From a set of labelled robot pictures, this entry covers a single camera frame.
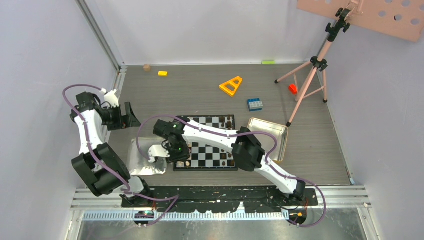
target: tripod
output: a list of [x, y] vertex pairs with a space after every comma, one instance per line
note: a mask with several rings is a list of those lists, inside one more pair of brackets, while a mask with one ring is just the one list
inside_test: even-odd
[[[337, 34], [339, 33], [339, 31], [341, 29], [343, 29], [343, 32], [346, 33], [346, 31], [351, 26], [350, 23], [346, 22], [346, 18], [348, 17], [350, 12], [351, 12], [351, 10], [349, 10], [347, 8], [345, 8], [345, 9], [340, 8], [337, 11], [335, 16], [339, 17], [339, 19], [335, 23], [334, 27], [331, 27], [331, 23], [329, 23], [327, 25], [327, 27], [325, 28], [325, 31], [328, 33], [328, 37], [325, 41], [324, 46], [322, 47], [321, 51], [319, 52], [318, 56], [313, 56], [310, 59], [310, 61], [305, 62], [304, 64], [302, 64], [298, 68], [294, 69], [293, 71], [291, 71], [291, 72], [287, 73], [286, 75], [280, 77], [279, 79], [275, 80], [275, 84], [278, 84], [283, 79], [295, 74], [297, 71], [303, 69], [304, 67], [308, 66], [309, 64], [312, 64], [312, 69], [310, 70], [309, 75], [307, 76], [305, 82], [302, 85], [302, 88], [300, 89], [299, 93], [296, 96], [297, 104], [296, 104], [296, 107], [294, 108], [293, 113], [291, 114], [290, 119], [287, 122], [287, 127], [290, 127], [292, 125], [292, 121], [295, 118], [296, 112], [298, 111], [303, 99], [311, 96], [312, 94], [319, 92], [320, 90], [323, 90], [323, 92], [324, 92], [324, 103], [328, 102], [328, 100], [327, 100], [327, 75], [326, 75], [326, 68], [328, 67], [328, 65], [327, 65], [327, 61], [324, 59], [324, 56], [329, 51], [334, 40], [336, 40], [336, 37], [337, 37]], [[317, 73], [318, 70], [320, 72], [322, 72], [323, 86], [321, 88], [309, 93], [308, 95], [305, 95], [309, 86], [311, 85], [312, 79], [314, 78], [314, 76], [315, 76], [315, 74]], [[294, 75], [294, 79], [295, 79], [296, 88], [297, 88], [298, 84], [297, 84], [297, 80], [296, 80], [296, 75]]]

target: yellow triangle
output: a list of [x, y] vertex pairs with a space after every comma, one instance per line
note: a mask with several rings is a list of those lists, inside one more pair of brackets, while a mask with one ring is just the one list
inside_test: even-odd
[[[243, 78], [236, 76], [235, 78], [224, 82], [223, 84], [219, 85], [219, 88], [224, 91], [226, 94], [230, 95], [231, 97], [234, 97], [234, 94], [236, 94], [237, 89], [239, 89], [240, 85], [243, 82]], [[227, 86], [230, 85], [234, 88], [234, 90], [230, 90]]]

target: pink music stand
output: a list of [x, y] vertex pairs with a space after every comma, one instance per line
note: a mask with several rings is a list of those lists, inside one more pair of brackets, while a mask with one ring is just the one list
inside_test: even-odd
[[[328, 37], [318, 56], [312, 57], [310, 61], [275, 80], [275, 83], [278, 84], [283, 79], [294, 74], [297, 88], [296, 72], [312, 64], [309, 75], [296, 95], [297, 104], [287, 122], [287, 127], [292, 125], [303, 99], [323, 90], [324, 103], [327, 103], [327, 61], [324, 57], [336, 40], [340, 30], [345, 33], [352, 24], [393, 37], [417, 42], [424, 28], [424, 0], [298, 0], [297, 8], [336, 19], [337, 22], [333, 27], [331, 23], [327, 25], [325, 31], [328, 33]], [[318, 70], [322, 72], [322, 87], [306, 95]]]

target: tripod leg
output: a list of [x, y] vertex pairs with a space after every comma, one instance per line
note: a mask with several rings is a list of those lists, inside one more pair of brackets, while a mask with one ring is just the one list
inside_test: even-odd
[[322, 71], [322, 84], [324, 85], [324, 103], [327, 103], [327, 74], [326, 70]]
[[302, 89], [300, 90], [299, 100], [297, 101], [296, 107], [294, 108], [294, 111], [287, 122], [287, 125], [286, 125], [287, 127], [290, 127], [290, 125], [292, 125], [292, 121], [295, 118], [296, 112], [298, 111], [299, 106], [302, 103], [302, 100], [304, 99], [304, 96], [306, 94], [306, 91], [309, 88], [309, 85], [311, 85], [312, 79], [314, 79], [315, 73], [317, 73], [317, 68], [313, 67], [309, 75], [307, 76], [307, 79], [305, 80], [305, 83], [303, 84]]
[[299, 66], [298, 68], [294, 69], [293, 71], [287, 73], [286, 75], [280, 77], [279, 79], [275, 80], [275, 84], [278, 84], [279, 82], [281, 82], [283, 79], [289, 77], [290, 75], [296, 73], [297, 71], [303, 69], [304, 67], [308, 66], [309, 64], [311, 64], [310, 61], [305, 62], [304, 64], [302, 64], [301, 66]]

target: yellow toy block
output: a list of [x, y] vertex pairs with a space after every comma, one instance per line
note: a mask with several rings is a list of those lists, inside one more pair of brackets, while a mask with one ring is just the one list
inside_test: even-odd
[[[243, 78], [236, 76], [235, 78], [224, 82], [223, 84], [219, 85], [219, 89], [224, 91], [224, 93], [230, 95], [231, 97], [234, 97], [234, 94], [236, 94], [237, 89], [239, 89], [240, 85], [243, 82]], [[230, 85], [234, 90], [230, 90], [227, 86]]]
[[166, 76], [168, 76], [168, 72], [167, 72], [167, 71], [159, 71], [159, 72], [157, 73], [157, 75], [158, 75], [158, 76], [161, 76], [161, 77], [166, 77]]

